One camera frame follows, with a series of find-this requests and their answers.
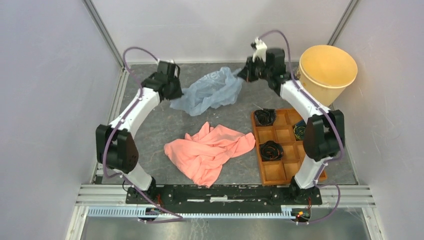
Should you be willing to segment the blue plastic trash bag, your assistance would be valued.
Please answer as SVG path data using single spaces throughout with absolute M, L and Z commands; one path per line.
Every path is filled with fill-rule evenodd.
M 237 76 L 241 70 L 224 66 L 204 75 L 188 88 L 183 88 L 183 96 L 171 100 L 170 108 L 194 117 L 210 108 L 233 105 L 242 89 L 243 80 Z

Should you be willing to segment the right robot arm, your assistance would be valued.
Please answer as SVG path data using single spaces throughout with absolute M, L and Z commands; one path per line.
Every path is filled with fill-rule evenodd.
M 318 102 L 295 79 L 293 72 L 287 74 L 286 70 L 292 67 L 286 66 L 285 56 L 282 48 L 255 48 L 238 76 L 246 82 L 267 81 L 268 87 L 294 107 L 304 120 L 305 157 L 288 191 L 293 203 L 302 204 L 309 198 L 309 191 L 317 187 L 328 163 L 339 160 L 344 153 L 344 115 Z

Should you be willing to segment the yellow trash bin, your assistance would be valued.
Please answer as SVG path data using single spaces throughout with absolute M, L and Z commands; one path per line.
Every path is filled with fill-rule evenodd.
M 298 65 L 302 87 L 324 106 L 330 106 L 358 74 L 354 58 L 332 45 L 315 45 L 301 55 Z

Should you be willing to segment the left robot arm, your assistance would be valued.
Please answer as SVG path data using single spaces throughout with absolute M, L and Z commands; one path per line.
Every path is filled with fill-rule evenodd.
M 105 171 L 112 170 L 138 189 L 145 204 L 157 198 L 154 178 L 139 164 L 139 151 L 134 137 L 149 113 L 164 100 L 182 97 L 181 68 L 174 62 L 160 60 L 157 69 L 141 82 L 134 98 L 124 111 L 109 124 L 95 130 L 97 161 Z

